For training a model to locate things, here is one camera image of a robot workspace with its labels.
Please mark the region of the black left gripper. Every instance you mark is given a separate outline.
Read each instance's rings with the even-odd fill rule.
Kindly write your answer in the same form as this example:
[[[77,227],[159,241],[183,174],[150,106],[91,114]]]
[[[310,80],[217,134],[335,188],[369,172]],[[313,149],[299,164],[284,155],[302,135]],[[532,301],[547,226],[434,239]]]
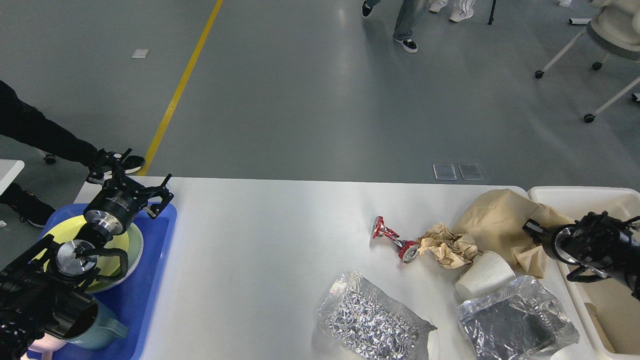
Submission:
[[[168,173],[160,185],[143,186],[125,174],[124,160],[132,148],[124,153],[98,151],[98,159],[89,167],[86,182],[100,185],[101,191],[85,207],[82,226],[83,237],[113,237],[123,235],[138,212],[157,219],[172,202],[174,194],[168,184],[173,175]]]

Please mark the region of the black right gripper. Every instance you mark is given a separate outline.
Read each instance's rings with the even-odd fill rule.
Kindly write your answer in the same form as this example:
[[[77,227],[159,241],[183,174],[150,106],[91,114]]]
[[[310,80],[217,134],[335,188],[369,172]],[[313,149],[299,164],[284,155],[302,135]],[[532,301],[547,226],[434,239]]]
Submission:
[[[534,243],[541,243],[546,255],[556,262],[563,264],[574,264],[576,260],[566,251],[558,247],[561,238],[573,234],[575,226],[572,224],[559,225],[554,227],[542,227],[537,221],[529,218],[523,224],[522,230],[531,237]]]

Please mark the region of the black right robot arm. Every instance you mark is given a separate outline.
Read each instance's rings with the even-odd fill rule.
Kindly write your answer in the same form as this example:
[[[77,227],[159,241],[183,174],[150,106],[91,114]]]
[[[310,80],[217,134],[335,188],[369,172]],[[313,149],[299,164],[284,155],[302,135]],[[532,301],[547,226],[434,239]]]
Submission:
[[[613,279],[630,290],[634,299],[640,294],[640,244],[634,238],[639,217],[613,218],[606,212],[588,212],[573,223],[543,227],[530,218],[522,230],[546,255],[574,267],[568,281],[591,284]]]

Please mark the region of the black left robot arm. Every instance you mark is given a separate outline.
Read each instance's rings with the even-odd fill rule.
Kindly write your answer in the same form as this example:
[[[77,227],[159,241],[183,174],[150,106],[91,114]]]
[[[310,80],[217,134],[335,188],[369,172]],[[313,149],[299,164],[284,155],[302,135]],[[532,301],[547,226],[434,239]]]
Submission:
[[[46,334],[67,342],[87,334],[101,316],[89,287],[128,275],[127,251],[109,242],[125,235],[139,212],[156,219],[174,198],[168,187],[172,174],[157,186],[127,176],[129,155],[99,152],[86,181],[101,190],[84,208],[82,224],[70,239],[58,243],[48,233],[1,271],[3,360],[22,358]]]

